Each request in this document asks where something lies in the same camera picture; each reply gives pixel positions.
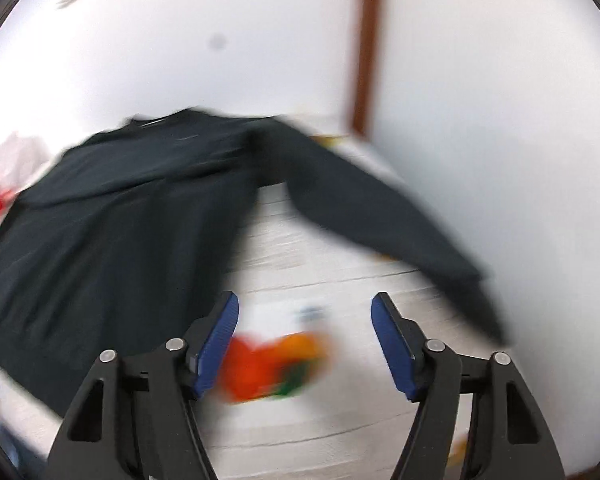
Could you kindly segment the black sweatshirt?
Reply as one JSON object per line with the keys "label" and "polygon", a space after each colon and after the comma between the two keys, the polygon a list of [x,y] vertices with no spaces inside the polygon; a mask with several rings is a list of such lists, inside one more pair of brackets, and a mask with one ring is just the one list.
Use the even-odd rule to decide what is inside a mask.
{"label": "black sweatshirt", "polygon": [[181,110],[66,151],[0,225],[0,367],[64,414],[100,352],[180,336],[218,299],[260,188],[412,266],[478,330],[504,323],[482,276],[404,194],[276,118]]}

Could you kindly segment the fruit print table cover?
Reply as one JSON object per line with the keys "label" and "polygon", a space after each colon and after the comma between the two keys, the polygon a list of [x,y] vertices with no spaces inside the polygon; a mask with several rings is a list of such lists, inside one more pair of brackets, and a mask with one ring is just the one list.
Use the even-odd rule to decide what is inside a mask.
{"label": "fruit print table cover", "polygon": [[[426,214],[366,143],[306,135]],[[195,411],[215,478],[388,476],[413,409],[394,390],[374,334],[370,304],[381,290],[465,318],[419,270],[302,216],[285,185],[260,188],[213,305],[234,292],[237,325]],[[38,454],[44,478],[66,413],[52,411],[0,367],[1,444],[9,454]]]}

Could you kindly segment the white plastic bag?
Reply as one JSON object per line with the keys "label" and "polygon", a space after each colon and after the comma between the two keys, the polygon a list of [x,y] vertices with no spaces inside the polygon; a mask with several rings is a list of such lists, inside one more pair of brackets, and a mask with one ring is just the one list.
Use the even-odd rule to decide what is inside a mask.
{"label": "white plastic bag", "polygon": [[25,188],[50,158],[38,139],[10,136],[0,143],[0,194]]}

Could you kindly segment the brown wooden door frame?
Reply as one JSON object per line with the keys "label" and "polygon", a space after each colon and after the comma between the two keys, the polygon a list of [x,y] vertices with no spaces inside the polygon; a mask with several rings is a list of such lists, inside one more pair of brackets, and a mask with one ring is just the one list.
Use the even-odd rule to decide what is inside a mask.
{"label": "brown wooden door frame", "polygon": [[352,93],[350,127],[367,138],[372,112],[382,0],[360,0],[358,5],[358,57]]}

